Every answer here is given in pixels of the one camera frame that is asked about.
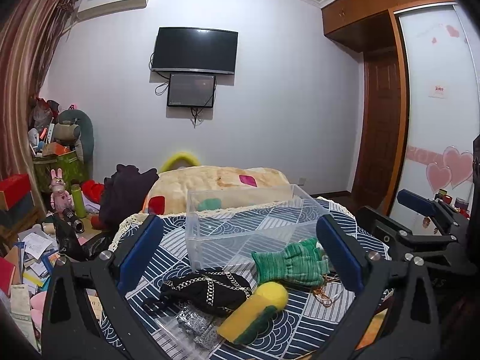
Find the red box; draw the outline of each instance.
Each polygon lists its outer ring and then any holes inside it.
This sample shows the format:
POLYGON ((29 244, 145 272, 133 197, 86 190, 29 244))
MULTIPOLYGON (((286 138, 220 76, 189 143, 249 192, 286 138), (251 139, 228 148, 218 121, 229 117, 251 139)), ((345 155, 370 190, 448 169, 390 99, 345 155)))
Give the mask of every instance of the red box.
POLYGON ((0 181, 0 210, 11 209, 31 189, 28 174, 12 175, 0 181))

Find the blue gripper pad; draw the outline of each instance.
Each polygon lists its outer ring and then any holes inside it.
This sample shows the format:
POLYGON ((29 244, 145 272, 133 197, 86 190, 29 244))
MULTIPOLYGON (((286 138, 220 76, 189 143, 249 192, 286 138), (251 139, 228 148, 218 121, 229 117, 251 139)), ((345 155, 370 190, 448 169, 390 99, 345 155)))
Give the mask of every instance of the blue gripper pad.
POLYGON ((318 219, 316 232, 343 286, 359 295, 363 291, 362 273, 367 265, 362 246, 354 237, 345 234, 330 214, 318 219))
POLYGON ((137 233, 127 238, 127 240, 132 239, 134 244, 119 267, 117 289, 122 295, 137 287, 163 238, 163 220, 156 215, 149 215, 137 230, 137 232, 140 231, 142 233, 139 234, 138 239, 135 239, 137 233))
POLYGON ((435 216, 435 206, 426 198, 416 195, 408 190, 401 190, 397 194, 397 201, 405 207, 408 207, 423 216, 435 216))

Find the black thermos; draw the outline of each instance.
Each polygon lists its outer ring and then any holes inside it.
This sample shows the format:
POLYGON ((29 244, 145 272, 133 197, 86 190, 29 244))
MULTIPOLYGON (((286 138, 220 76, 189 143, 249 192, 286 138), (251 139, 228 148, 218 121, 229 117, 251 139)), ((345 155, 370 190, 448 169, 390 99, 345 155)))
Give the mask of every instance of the black thermos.
POLYGON ((74 214, 70 208, 63 210, 63 216, 66 218, 67 222, 71 223, 71 226, 75 229, 77 233, 83 233, 85 229, 83 228, 83 222, 74 214))

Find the beige blanket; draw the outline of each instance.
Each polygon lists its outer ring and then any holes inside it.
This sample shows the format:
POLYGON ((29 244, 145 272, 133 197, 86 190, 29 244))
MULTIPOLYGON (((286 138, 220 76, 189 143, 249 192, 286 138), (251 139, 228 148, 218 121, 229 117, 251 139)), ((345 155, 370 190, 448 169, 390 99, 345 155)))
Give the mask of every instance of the beige blanket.
POLYGON ((192 166, 160 173, 159 179, 148 192, 145 207, 148 206, 148 201, 154 196, 165 196, 166 215, 186 212, 188 190, 216 191, 229 187, 248 188, 249 185, 240 181, 240 175, 252 176, 259 188, 289 184, 285 175, 275 169, 192 166))

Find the green storage basket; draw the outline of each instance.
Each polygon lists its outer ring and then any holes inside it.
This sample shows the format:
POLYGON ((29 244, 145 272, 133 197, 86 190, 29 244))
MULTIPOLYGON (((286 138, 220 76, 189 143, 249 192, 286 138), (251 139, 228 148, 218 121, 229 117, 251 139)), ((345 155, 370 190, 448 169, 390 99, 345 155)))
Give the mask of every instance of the green storage basket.
POLYGON ((52 169, 56 171, 60 168, 62 170, 63 181, 65 181, 65 188, 68 192, 70 192, 72 180, 78 180, 80 183, 88 180, 87 166, 78 159, 75 150, 62 155, 35 157, 33 166, 41 192, 51 193, 52 176, 50 171, 52 169))

